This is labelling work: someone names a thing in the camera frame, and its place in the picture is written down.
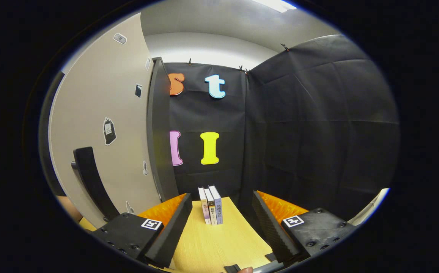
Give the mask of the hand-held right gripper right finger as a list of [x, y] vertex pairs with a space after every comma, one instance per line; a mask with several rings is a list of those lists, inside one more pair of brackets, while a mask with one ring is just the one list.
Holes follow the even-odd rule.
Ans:
[[276, 260], [285, 265], [323, 252], [356, 228], [326, 209], [306, 210], [261, 191], [253, 192], [252, 207]]

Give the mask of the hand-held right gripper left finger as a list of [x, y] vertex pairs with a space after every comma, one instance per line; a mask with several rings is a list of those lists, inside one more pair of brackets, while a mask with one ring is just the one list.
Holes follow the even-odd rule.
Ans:
[[184, 193], [138, 215], [122, 213], [91, 234], [131, 259], [169, 268], [192, 208]]

